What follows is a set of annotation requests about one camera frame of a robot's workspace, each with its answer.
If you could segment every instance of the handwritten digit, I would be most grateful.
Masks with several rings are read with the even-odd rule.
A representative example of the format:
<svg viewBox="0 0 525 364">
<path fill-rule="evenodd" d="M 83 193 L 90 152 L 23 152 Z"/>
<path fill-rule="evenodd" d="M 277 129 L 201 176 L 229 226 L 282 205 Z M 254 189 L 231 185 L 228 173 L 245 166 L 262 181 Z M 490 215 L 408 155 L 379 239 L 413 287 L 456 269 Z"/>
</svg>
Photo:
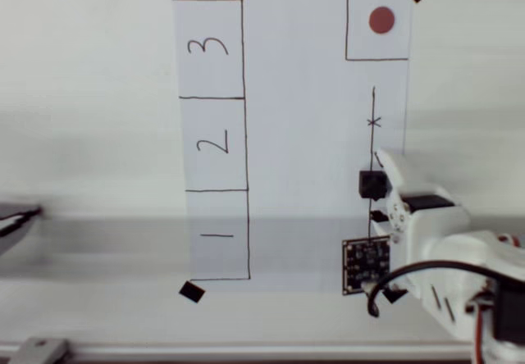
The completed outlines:
<svg viewBox="0 0 525 364">
<path fill-rule="evenodd" d="M 230 55 L 228 53 L 228 49 L 226 48 L 224 43 L 221 40 L 216 39 L 216 38 L 206 38 L 202 43 L 198 42 L 197 40 L 190 40 L 188 42 L 188 52 L 191 54 L 191 45 L 192 44 L 197 44 L 200 47 L 200 49 L 203 50 L 203 52 L 206 52 L 206 43 L 207 42 L 219 43 L 222 46 L 222 48 L 224 48 L 224 52 L 226 53 L 226 55 Z"/>
<path fill-rule="evenodd" d="M 206 144 L 213 145 L 214 147 L 219 148 L 221 151 L 223 151 L 223 152 L 225 152 L 225 153 L 230 153 L 230 150 L 228 149 L 228 130 L 224 130 L 224 144 L 225 144 L 224 147 L 221 147 L 219 144 L 214 143 L 213 141 L 208 141 L 208 140 L 199 140 L 199 141 L 197 142 L 197 149 L 198 149 L 199 151 L 201 151 L 201 149 L 200 149 L 200 144 L 202 144 L 202 143 L 206 143 Z"/>
</svg>

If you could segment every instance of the black cube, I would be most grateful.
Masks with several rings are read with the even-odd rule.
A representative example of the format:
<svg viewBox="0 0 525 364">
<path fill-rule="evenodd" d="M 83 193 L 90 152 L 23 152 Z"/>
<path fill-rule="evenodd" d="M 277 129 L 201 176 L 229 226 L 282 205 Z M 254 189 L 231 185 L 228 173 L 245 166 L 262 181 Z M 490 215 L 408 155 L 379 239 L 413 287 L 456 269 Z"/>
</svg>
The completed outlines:
<svg viewBox="0 0 525 364">
<path fill-rule="evenodd" d="M 362 198 L 372 198 L 377 201 L 386 196 L 387 182 L 388 179 L 383 171 L 360 171 L 359 194 Z"/>
</svg>

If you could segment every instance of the metal bracket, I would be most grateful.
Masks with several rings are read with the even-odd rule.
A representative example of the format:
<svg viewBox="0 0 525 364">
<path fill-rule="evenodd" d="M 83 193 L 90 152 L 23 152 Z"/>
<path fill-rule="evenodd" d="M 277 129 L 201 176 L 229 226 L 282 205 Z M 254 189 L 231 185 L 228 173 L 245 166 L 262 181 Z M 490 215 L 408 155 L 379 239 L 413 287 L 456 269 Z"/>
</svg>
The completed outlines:
<svg viewBox="0 0 525 364">
<path fill-rule="evenodd" d="M 68 353 L 65 339 L 29 338 L 11 357 L 9 364 L 54 364 Z"/>
</svg>

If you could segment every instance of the rectangle outline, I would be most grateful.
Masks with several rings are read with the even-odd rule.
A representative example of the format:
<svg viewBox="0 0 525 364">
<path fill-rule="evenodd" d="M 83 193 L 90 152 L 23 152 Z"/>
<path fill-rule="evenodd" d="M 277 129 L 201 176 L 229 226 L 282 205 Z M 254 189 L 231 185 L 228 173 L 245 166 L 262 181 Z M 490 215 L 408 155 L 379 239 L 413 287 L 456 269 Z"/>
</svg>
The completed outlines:
<svg viewBox="0 0 525 364">
<path fill-rule="evenodd" d="M 346 0 L 346 28 L 345 28 L 345 61 L 348 62 L 384 62 L 384 61 L 408 61 L 406 58 L 348 58 L 348 38 L 349 38 L 349 27 L 350 27 L 350 0 Z"/>
<path fill-rule="evenodd" d="M 246 106 L 246 75 L 245 75 L 245 49 L 244 49 L 244 0 L 173 0 L 173 1 L 194 1 L 194 2 L 220 2 L 220 1 L 240 1 L 240 33 L 242 51 L 242 85 L 243 96 L 224 98 L 224 97 L 200 97 L 200 96 L 179 96 L 180 99 L 208 99 L 208 100 L 242 100 L 244 106 L 244 168 L 246 189 L 187 189 L 186 193 L 209 193 L 209 192 L 245 192 L 246 193 L 246 234 L 247 234 L 247 272 L 248 278 L 204 278 L 192 280 L 251 280 L 251 248 L 250 248 L 250 218 L 249 218 L 249 174 L 248 174 L 248 111 Z"/>
</svg>

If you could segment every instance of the number 2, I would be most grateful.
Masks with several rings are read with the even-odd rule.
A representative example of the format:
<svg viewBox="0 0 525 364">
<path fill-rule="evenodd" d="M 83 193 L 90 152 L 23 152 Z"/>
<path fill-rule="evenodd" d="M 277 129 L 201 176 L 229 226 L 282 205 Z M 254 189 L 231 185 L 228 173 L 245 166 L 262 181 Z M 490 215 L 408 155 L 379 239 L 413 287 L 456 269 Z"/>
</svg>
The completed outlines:
<svg viewBox="0 0 525 364">
<path fill-rule="evenodd" d="M 228 130 L 224 129 L 224 147 L 221 147 L 219 144 L 217 143 L 214 143 L 213 141 L 209 141 L 209 140 L 199 140 L 197 142 L 197 149 L 199 151 L 201 151 L 200 149 L 200 144 L 202 143 L 206 143 L 206 144 L 210 144 L 214 147 L 217 147 L 219 148 L 221 151 L 223 151 L 224 153 L 230 153 L 230 150 L 228 149 Z"/>
</svg>

